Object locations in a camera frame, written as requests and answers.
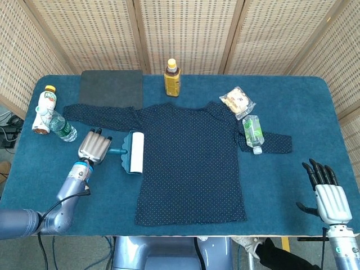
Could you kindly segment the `clear bottle white cap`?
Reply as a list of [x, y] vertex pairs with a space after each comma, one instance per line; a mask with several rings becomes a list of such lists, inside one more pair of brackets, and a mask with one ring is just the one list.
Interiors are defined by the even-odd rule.
[[248, 115], [242, 120], [246, 145], [253, 150], [253, 154], [262, 154], [262, 145], [265, 141], [257, 115]]

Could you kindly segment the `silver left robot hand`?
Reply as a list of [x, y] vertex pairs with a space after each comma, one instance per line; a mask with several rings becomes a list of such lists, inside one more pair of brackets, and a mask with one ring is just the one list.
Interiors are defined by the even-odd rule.
[[101, 164], [110, 147], [112, 137], [104, 137], [102, 129], [92, 128], [78, 148], [78, 157], [81, 161], [88, 161], [90, 166]]

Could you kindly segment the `teal table cover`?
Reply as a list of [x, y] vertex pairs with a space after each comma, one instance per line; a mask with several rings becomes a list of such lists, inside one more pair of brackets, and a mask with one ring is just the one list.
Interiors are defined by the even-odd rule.
[[[57, 89], [58, 109], [78, 101], [80, 76], [47, 75], [34, 88], [28, 114], [0, 209], [44, 212], [56, 202], [89, 126], [75, 123], [78, 136], [67, 143], [54, 134], [32, 131], [39, 94], [51, 84]], [[329, 165], [348, 198], [353, 219], [349, 226], [360, 233], [360, 193], [326, 82], [316, 76], [184, 75], [179, 97], [165, 94], [162, 75], [143, 76], [143, 105], [171, 102], [182, 107], [203, 107], [234, 87], [241, 87], [255, 102], [264, 131], [292, 136], [292, 153], [254, 155], [239, 152], [240, 185], [246, 221], [219, 224], [144, 227], [135, 224], [142, 178], [127, 174], [114, 155], [105, 157], [90, 178], [91, 194], [81, 197], [68, 235], [194, 236], [194, 235], [319, 235], [323, 223], [303, 213], [301, 202], [314, 207], [316, 197], [302, 164], [309, 159]]]

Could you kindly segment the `yellow label tea bottle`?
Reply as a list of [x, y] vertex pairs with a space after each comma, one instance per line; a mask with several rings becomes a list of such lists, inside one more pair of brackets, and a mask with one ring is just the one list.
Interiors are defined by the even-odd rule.
[[178, 97], [180, 93], [181, 69], [174, 58], [170, 58], [164, 73], [165, 92], [167, 96]]

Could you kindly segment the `clear water bottle green label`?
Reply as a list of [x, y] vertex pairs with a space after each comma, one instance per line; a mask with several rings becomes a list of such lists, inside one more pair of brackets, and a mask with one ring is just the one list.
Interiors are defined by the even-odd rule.
[[56, 111], [52, 112], [49, 128], [65, 142], [73, 142], [77, 138], [77, 130]]

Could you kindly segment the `white cloth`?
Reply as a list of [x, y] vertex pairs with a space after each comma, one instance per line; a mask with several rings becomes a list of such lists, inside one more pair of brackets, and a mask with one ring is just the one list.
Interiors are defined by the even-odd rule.
[[262, 239], [256, 237], [235, 236], [232, 237], [232, 240], [242, 246], [253, 257], [259, 259], [259, 255], [257, 254], [257, 248], [260, 244], [263, 243]]

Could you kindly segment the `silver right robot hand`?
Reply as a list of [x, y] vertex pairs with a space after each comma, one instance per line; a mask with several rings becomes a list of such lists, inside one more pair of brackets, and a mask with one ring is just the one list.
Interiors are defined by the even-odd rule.
[[307, 172], [317, 207], [309, 208], [300, 202], [296, 203], [297, 207], [306, 214], [320, 217], [329, 226], [349, 223], [352, 214], [348, 199], [333, 169], [313, 159], [302, 163], [302, 166]]

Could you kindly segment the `teal lint roller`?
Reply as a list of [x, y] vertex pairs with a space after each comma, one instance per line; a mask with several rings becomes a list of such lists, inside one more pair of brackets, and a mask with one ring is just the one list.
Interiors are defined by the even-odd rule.
[[120, 156], [121, 166], [128, 174], [143, 173], [145, 136], [139, 131], [130, 131], [123, 139], [121, 148], [110, 148], [107, 153]]

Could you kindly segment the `dark grey mat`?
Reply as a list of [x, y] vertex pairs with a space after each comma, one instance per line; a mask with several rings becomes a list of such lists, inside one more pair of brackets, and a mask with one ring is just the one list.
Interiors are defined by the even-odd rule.
[[109, 107], [143, 107], [143, 73], [140, 70], [87, 70], [80, 79], [80, 104]]

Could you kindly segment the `woven folding screen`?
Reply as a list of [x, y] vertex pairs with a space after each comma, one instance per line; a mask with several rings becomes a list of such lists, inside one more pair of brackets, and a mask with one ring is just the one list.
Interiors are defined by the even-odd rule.
[[47, 74], [141, 69], [323, 78], [360, 148], [360, 0], [0, 0], [0, 104]]

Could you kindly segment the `black floor equipment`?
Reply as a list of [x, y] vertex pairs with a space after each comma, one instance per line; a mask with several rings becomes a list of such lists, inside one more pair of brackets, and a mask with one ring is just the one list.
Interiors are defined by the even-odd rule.
[[0, 115], [0, 149], [13, 149], [23, 129], [24, 121], [8, 111]]

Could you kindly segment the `blue-grey robot torso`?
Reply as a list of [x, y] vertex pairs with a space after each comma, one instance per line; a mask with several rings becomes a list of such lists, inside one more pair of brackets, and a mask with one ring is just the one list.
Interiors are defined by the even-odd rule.
[[118, 236], [111, 270], [233, 270], [231, 239]]

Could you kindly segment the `white drink bottle yellow cap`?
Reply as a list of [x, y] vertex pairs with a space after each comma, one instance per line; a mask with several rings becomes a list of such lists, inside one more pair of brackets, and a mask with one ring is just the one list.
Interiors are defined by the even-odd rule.
[[39, 114], [38, 109], [40, 112], [49, 113], [50, 111], [55, 109], [57, 97], [56, 97], [56, 87], [53, 85], [46, 85], [44, 91], [40, 94], [38, 100], [38, 106], [35, 109], [36, 117], [32, 124], [32, 131], [38, 134], [49, 134], [50, 129], [43, 122], [44, 114]]

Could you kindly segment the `clear snack bag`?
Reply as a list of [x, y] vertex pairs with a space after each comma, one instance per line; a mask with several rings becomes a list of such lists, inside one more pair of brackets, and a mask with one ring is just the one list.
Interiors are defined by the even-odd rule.
[[239, 87], [235, 87], [219, 99], [234, 113], [237, 120], [250, 114], [256, 103]]

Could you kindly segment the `navy polka dot shirt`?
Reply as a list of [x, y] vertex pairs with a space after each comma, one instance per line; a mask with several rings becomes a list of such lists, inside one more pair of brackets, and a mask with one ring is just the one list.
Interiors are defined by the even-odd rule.
[[239, 152], [250, 152], [242, 124], [224, 104], [133, 107], [65, 106], [64, 117], [144, 135], [143, 180], [135, 224], [154, 227], [242, 222]]

